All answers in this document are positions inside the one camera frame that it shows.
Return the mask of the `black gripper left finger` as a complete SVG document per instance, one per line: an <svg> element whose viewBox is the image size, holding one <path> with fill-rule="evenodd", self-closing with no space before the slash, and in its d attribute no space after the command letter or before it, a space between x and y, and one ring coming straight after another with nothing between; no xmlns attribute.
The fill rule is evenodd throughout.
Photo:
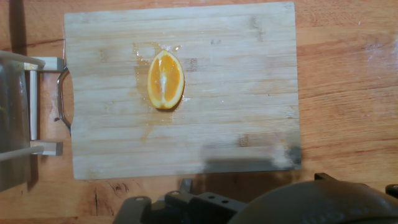
<svg viewBox="0 0 398 224"><path fill-rule="evenodd" d="M228 223L247 205L218 194L192 193L192 179L183 179L177 190L166 193L156 202L149 197L131 197L124 201L114 219L130 223Z"/></svg>

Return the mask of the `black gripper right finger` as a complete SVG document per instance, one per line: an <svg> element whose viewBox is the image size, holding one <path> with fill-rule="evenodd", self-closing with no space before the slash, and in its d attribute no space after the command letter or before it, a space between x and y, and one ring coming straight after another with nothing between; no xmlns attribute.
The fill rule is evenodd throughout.
<svg viewBox="0 0 398 224"><path fill-rule="evenodd" d="M387 185L385 187L385 192L391 197L398 198L398 185L397 184Z"/></svg>

